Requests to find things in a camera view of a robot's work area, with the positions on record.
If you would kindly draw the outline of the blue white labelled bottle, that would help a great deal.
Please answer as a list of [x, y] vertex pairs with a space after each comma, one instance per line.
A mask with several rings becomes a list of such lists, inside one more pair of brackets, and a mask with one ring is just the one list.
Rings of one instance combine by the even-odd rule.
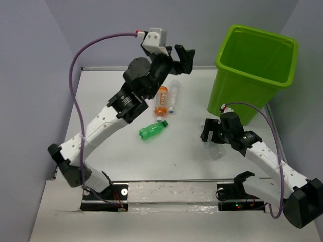
[[208, 132], [207, 141], [203, 141], [205, 148], [209, 151], [211, 160], [220, 160], [226, 154], [226, 150], [222, 144], [216, 144], [212, 141], [213, 131]]

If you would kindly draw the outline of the clear bottle blue-ring cap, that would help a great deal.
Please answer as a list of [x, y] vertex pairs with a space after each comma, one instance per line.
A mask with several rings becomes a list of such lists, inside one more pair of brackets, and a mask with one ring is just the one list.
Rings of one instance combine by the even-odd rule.
[[174, 113], [180, 93], [180, 81], [172, 80], [169, 85], [168, 112]]

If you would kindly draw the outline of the orange labelled tall bottle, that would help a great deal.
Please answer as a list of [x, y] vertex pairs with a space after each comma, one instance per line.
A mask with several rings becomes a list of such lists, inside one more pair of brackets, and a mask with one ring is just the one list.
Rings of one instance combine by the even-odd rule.
[[161, 86], [155, 97], [155, 109], [154, 114], [158, 122], [162, 122], [167, 114], [167, 94], [168, 89], [165, 86]]

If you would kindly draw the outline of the green crushed plastic bottle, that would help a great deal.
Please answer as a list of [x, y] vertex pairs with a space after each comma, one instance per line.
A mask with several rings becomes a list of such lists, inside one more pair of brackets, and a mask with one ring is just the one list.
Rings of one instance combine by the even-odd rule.
[[168, 126], [167, 121], [156, 122], [139, 131], [139, 136], [142, 140], [148, 140], [156, 135], [159, 135], [164, 128]]

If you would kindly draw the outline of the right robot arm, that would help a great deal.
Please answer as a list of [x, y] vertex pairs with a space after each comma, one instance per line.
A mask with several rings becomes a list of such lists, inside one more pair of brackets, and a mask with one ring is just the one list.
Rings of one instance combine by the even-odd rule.
[[249, 193], [277, 206], [285, 218], [301, 229], [322, 215], [322, 182], [308, 179], [278, 158], [253, 131], [245, 131], [238, 115], [225, 108], [218, 121], [214, 141], [230, 144], [243, 157], [252, 161], [270, 178], [260, 182], [256, 177], [232, 185], [233, 194], [243, 198]]

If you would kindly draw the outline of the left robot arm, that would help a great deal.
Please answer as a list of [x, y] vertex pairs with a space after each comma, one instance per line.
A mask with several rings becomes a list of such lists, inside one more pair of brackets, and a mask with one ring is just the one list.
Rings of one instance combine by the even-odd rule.
[[113, 133], [130, 124], [146, 109], [146, 100], [154, 99], [169, 74], [190, 74], [195, 50], [175, 45], [179, 60], [171, 57], [172, 47], [165, 52], [148, 51], [147, 57], [132, 60], [123, 73], [125, 80], [120, 90], [108, 101], [102, 111], [86, 126], [80, 121], [81, 131], [70, 140], [51, 144], [48, 152], [71, 187], [81, 187], [105, 201], [114, 185], [107, 174], [85, 163], [86, 158]]

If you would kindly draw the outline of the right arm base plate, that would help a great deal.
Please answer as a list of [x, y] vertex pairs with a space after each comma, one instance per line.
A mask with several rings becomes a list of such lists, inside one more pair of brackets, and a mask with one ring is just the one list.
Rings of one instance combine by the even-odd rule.
[[264, 211], [266, 203], [260, 198], [245, 193], [241, 185], [235, 183], [219, 183], [215, 197], [219, 211]]

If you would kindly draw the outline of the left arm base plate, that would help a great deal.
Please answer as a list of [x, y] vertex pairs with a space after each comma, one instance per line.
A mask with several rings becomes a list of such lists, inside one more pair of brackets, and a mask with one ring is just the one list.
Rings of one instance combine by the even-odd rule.
[[83, 212], [127, 212], [128, 211], [128, 183], [114, 183], [110, 191], [94, 194], [84, 191], [80, 204]]

